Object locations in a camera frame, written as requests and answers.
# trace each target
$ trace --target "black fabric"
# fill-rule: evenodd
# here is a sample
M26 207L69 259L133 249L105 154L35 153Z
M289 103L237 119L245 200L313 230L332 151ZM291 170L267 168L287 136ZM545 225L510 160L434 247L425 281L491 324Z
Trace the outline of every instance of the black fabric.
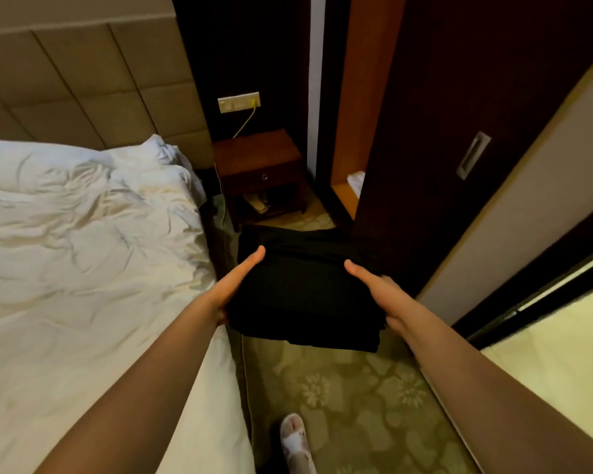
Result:
M343 263L350 259L377 270L339 229L294 231L245 225L238 262L259 245L266 247L266 256L228 305L232 328L243 335L293 344L378 350L384 311Z

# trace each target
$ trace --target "white slipper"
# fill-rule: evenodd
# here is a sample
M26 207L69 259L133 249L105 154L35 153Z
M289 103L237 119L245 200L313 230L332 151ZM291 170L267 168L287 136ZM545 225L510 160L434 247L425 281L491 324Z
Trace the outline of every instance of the white slipper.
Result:
M307 459L310 474L316 474L316 467L314 467L312 453L305 435L305 424L303 424L301 416L296 413L288 414L281 422L280 436L283 454L286 457L288 466L291 465L290 460L292 457L298 454Z

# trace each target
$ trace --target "nightstand drawer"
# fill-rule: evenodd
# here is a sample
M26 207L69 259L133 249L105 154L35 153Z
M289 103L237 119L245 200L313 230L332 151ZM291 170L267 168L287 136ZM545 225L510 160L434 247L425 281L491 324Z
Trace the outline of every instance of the nightstand drawer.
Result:
M303 179L303 174L301 160L297 160L225 176L222 178L222 187L227 195L240 195L297 182Z

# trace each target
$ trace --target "beige headboard panel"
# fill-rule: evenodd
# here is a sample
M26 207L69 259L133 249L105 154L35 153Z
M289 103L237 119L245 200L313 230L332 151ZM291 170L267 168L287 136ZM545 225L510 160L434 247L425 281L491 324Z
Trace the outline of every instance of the beige headboard panel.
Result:
M213 165L174 17L0 33L0 139L102 150L153 133Z

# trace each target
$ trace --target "wall socket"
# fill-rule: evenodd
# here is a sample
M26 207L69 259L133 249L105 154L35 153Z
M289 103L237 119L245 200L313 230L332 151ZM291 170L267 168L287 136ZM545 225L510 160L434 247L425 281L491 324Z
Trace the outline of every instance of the wall socket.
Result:
M230 113L231 111L250 110L253 108L253 101L255 106L259 108L261 101L259 100L259 92L238 94L237 96L227 96L226 98L218 98L220 113Z

